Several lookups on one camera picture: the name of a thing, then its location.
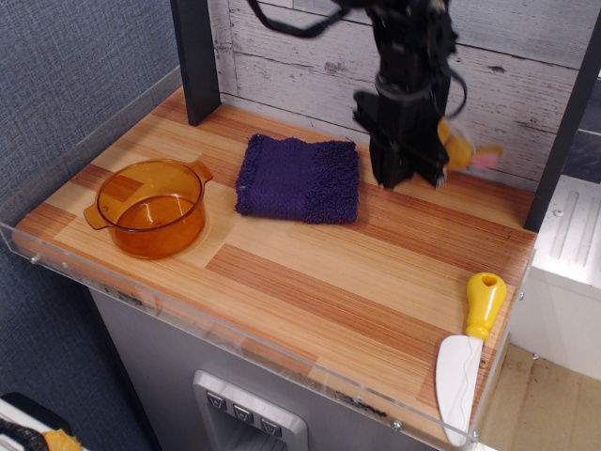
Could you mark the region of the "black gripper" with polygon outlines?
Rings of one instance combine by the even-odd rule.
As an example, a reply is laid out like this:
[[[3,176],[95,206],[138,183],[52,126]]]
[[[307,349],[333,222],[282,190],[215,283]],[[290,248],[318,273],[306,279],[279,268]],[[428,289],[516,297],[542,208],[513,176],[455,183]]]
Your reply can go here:
[[[369,152],[378,185],[393,188],[416,174],[434,187],[447,179],[448,155],[440,142],[441,115],[432,101],[392,101],[358,91],[354,119],[370,134]]]

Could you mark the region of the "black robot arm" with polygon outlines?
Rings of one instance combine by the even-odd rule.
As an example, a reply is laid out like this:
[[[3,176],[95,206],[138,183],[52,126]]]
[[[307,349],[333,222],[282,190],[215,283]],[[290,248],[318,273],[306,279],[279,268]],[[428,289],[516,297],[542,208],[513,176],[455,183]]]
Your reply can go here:
[[[456,51],[446,1],[341,1],[334,13],[305,28],[269,18],[250,2],[257,19],[268,29],[312,39],[362,8],[372,22],[380,58],[375,93],[358,91],[354,119],[370,134],[373,175],[392,189],[419,174],[434,187],[446,181],[450,162],[439,137],[439,124],[452,81],[467,84],[448,62]]]

